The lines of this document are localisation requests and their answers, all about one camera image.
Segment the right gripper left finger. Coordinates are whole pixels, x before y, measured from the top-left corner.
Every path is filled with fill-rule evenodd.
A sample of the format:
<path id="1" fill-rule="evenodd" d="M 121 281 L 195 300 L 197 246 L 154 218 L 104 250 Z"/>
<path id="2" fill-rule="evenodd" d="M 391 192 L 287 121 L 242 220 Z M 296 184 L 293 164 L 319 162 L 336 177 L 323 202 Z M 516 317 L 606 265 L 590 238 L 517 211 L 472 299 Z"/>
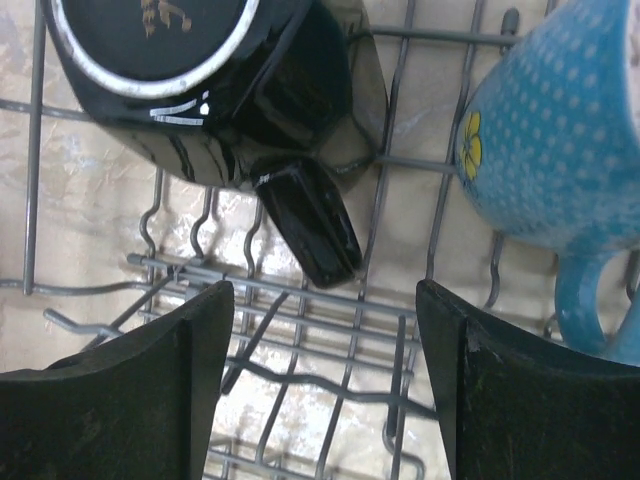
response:
<path id="1" fill-rule="evenodd" d="M 43 370 L 1 377 L 5 479 L 199 479 L 234 319 L 220 281 Z"/>

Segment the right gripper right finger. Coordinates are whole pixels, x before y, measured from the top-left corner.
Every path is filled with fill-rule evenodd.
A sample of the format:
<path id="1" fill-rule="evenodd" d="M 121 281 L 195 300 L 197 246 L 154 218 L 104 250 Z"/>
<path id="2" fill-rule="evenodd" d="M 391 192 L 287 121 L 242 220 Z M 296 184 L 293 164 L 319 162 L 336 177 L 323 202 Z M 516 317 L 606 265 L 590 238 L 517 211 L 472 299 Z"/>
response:
<path id="1" fill-rule="evenodd" d="M 635 479 L 639 371 L 575 352 L 432 280 L 416 313 L 455 479 Z"/>

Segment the black mug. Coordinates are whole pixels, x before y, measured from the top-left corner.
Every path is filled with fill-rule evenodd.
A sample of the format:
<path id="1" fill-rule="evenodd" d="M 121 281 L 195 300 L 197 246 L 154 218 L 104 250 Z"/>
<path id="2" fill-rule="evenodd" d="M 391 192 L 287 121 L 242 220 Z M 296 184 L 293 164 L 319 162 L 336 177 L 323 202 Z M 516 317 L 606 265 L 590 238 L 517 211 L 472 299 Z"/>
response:
<path id="1" fill-rule="evenodd" d="M 342 195 L 384 143 L 388 99 L 360 1 L 45 1 L 104 131 L 190 183 L 253 191 L 309 280 L 363 255 Z"/>

